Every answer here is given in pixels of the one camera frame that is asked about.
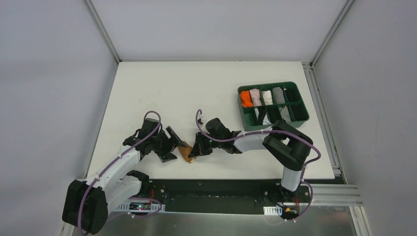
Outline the brown underwear beige waistband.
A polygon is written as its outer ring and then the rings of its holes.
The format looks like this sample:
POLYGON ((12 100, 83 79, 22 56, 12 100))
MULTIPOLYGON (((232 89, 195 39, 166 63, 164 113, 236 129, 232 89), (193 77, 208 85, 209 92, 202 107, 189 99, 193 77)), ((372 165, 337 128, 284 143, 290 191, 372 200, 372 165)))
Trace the brown underwear beige waistband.
POLYGON ((182 141, 180 144, 178 144, 177 149, 179 150, 181 156, 184 158, 185 161, 188 163, 193 163, 195 161, 195 158, 189 157, 189 154, 191 153, 193 147, 190 146, 187 142, 182 141))

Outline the green divided plastic tray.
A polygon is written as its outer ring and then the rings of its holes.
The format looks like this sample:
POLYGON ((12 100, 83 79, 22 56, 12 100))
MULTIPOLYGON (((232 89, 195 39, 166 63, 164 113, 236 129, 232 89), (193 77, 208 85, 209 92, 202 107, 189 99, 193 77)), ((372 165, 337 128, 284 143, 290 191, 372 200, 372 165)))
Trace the green divided plastic tray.
POLYGON ((273 125, 278 120, 284 121, 279 111, 279 107, 283 107, 283 106, 288 107, 292 121, 287 122, 287 123, 290 124, 291 126, 300 127, 307 120, 309 120, 309 113, 306 109, 301 93, 296 83, 294 82, 280 82, 280 83, 240 86, 238 88, 238 106, 240 109, 242 124, 243 124, 245 131, 255 131, 255 130, 265 129, 273 125), (283 89, 286 103, 284 104, 276 103, 273 92, 272 92, 272 89, 275 87, 280 87, 283 89), (239 93, 245 90, 250 91, 251 89, 259 89, 260 95, 261 95, 262 106, 258 106, 258 107, 253 106, 249 108, 242 107, 239 93), (262 91, 265 91, 265 90, 271 91, 272 96, 273 96, 273 105, 264 104, 262 91), (259 108, 259 107, 266 108, 271 125, 258 125, 257 124, 257 117, 255 115, 254 109, 259 108))

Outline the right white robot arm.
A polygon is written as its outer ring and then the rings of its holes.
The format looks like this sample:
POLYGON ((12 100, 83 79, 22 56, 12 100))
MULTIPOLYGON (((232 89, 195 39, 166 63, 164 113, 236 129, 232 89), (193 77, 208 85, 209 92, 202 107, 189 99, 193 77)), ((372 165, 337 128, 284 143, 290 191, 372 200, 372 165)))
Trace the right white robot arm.
POLYGON ((242 154, 253 150, 267 150, 283 165, 280 182, 281 199, 290 202, 299 194, 306 159, 313 149, 310 137, 284 121, 276 121, 266 130, 251 132, 231 131, 218 118, 206 123, 206 128, 196 133, 195 143, 186 158, 210 155, 219 148, 229 154, 242 154))

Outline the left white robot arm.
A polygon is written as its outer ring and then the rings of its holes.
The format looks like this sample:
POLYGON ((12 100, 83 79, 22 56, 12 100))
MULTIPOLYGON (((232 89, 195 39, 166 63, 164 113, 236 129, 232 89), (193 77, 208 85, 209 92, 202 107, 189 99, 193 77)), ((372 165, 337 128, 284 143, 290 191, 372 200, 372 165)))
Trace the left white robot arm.
POLYGON ((145 118, 140 129, 126 138, 111 161, 86 179, 75 179, 68 187, 62 220, 76 226, 83 235, 96 234, 109 214, 131 196, 144 199, 149 195, 148 175, 134 167, 151 152, 161 162, 175 160, 177 147, 186 147, 171 127, 145 118))

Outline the orange rolled underwear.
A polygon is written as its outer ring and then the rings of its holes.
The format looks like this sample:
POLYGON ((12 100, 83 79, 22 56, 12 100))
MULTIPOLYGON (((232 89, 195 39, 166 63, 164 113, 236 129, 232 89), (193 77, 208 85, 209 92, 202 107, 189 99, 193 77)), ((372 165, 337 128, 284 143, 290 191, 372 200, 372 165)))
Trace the orange rolled underwear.
POLYGON ((249 107, 253 107, 253 102, 250 96, 250 91, 245 90, 245 91, 241 91, 239 93, 239 97, 240 97, 240 101, 242 104, 242 107, 244 108, 249 108, 249 107))

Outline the black white rolled underwear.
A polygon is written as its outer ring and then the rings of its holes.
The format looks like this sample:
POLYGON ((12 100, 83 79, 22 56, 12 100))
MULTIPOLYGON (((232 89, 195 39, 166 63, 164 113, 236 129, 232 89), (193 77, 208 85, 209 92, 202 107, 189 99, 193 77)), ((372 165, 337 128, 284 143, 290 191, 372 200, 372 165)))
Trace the black white rolled underwear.
POLYGON ((271 125, 266 108, 264 107, 255 108, 254 111, 257 117, 258 125, 271 125))

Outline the pink rolled underwear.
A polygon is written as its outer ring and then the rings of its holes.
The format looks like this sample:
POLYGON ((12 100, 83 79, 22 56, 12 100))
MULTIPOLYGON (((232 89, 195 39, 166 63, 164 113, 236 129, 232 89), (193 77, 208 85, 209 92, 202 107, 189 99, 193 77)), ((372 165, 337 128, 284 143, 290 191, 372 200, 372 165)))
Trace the pink rolled underwear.
POLYGON ((254 107, 262 106, 261 95, 260 95, 259 89, 253 88, 249 91, 249 93, 252 99, 253 106, 254 107))

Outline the grey striped rolled underwear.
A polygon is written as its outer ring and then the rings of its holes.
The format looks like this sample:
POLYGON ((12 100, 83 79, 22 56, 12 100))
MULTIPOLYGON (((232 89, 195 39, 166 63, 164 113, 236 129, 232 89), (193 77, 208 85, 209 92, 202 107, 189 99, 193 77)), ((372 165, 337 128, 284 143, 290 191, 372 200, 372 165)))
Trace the grey striped rolled underwear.
POLYGON ((284 104, 286 103, 285 97, 284 97, 284 91, 280 87, 275 87, 272 89, 275 101, 277 104, 284 104))

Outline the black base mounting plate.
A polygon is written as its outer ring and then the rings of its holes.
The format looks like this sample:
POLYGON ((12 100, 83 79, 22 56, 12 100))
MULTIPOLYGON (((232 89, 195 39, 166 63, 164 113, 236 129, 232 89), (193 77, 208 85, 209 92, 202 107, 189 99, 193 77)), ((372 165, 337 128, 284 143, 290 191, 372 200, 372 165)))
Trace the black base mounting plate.
POLYGON ((286 193, 278 179, 152 179, 133 200, 158 200, 165 212, 262 214, 264 207, 298 207, 310 200, 307 186, 286 193))

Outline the right aluminium rail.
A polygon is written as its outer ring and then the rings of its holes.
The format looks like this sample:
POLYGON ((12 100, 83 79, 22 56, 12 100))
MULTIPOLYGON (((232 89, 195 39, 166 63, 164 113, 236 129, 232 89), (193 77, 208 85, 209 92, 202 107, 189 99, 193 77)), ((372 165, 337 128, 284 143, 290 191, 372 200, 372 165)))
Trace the right aluminium rail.
POLYGON ((363 201, 357 185, 311 184, 313 206, 362 207, 363 201))

